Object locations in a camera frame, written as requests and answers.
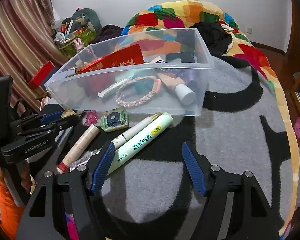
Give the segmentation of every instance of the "blue rubber fingertip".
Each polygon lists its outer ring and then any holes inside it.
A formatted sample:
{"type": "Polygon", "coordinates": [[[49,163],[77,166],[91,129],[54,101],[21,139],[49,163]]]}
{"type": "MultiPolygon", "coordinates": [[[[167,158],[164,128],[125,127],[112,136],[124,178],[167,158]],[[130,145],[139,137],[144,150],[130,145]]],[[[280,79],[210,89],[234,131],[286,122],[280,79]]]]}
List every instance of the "blue rubber fingertip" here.
{"type": "Polygon", "coordinates": [[[182,145],[182,157],[186,163],[195,190],[199,191],[203,196],[206,196],[207,188],[204,182],[204,173],[187,143],[182,145]]]}
{"type": "Polygon", "coordinates": [[[101,190],[103,183],[105,182],[106,176],[108,174],[110,165],[114,158],[114,143],[111,142],[103,155],[98,167],[93,173],[93,182],[90,190],[94,193],[101,190]]]}

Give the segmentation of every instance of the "pink bunny toy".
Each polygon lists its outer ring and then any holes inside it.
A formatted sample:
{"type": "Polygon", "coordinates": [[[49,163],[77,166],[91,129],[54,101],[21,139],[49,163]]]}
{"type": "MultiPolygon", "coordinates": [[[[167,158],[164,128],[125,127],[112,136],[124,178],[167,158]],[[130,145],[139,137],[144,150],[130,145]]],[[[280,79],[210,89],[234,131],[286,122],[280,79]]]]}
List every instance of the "pink bunny toy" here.
{"type": "Polygon", "coordinates": [[[74,48],[77,51],[77,53],[84,49],[84,44],[80,38],[78,38],[78,40],[74,40],[74,48]]]}

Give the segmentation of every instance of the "colorful quilt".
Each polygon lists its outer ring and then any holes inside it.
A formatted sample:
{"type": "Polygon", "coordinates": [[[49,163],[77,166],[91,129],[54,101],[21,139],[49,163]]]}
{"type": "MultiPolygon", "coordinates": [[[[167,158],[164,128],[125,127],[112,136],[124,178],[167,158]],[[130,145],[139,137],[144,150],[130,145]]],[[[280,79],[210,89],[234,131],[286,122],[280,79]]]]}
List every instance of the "colorful quilt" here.
{"type": "MultiPolygon", "coordinates": [[[[285,220],[284,226],[279,231],[280,235],[283,236],[290,224],[295,210],[299,172],[299,151],[283,89],[276,74],[271,69],[267,57],[261,51],[252,46],[247,36],[239,30],[239,26],[234,18],[218,6],[205,1],[182,0],[162,3],[150,7],[149,9],[141,11],[132,17],[121,35],[156,29],[189,28],[193,24],[202,21],[220,22],[221,25],[224,25],[224,29],[229,29],[230,31],[225,31],[232,35],[233,46],[228,51],[227,55],[247,60],[253,68],[263,75],[274,91],[289,140],[293,177],[290,212],[285,220]]],[[[145,37],[154,41],[158,39],[158,37],[156,38],[146,33],[143,38],[145,37]]],[[[157,49],[162,50],[163,47],[167,53],[169,53],[169,50],[171,50],[171,52],[175,52],[177,43],[174,41],[173,30],[171,30],[171,35],[169,35],[169,37],[165,40],[166,42],[163,43],[154,42],[151,48],[141,49],[143,52],[148,51],[149,56],[155,54],[157,49]]],[[[136,42],[138,41],[130,41],[127,39],[120,45],[120,47],[131,45],[136,42]]]]}

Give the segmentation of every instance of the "baseboard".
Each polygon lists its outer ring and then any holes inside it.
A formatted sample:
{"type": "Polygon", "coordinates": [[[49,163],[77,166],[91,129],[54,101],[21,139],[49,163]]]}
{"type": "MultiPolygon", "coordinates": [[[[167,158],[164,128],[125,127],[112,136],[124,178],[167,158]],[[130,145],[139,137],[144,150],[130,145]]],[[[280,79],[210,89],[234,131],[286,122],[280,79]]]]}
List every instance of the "baseboard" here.
{"type": "Polygon", "coordinates": [[[255,46],[256,48],[267,49],[267,50],[274,51],[274,52],[279,53],[279,54],[284,55],[284,56],[286,55],[286,53],[281,49],[276,49],[274,47],[264,45],[264,44],[261,44],[261,43],[257,43],[257,42],[254,42],[254,41],[252,41],[251,44],[253,46],[255,46]]]}

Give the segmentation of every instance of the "white cap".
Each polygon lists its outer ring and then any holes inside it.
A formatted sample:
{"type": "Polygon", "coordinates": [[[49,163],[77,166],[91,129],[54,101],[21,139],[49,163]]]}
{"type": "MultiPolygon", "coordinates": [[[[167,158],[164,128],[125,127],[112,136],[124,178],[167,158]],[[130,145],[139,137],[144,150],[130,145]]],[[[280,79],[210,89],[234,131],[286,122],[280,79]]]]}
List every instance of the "white cap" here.
{"type": "Polygon", "coordinates": [[[175,92],[180,102],[185,106],[191,104],[195,100],[195,93],[185,84],[177,85],[175,92]]]}

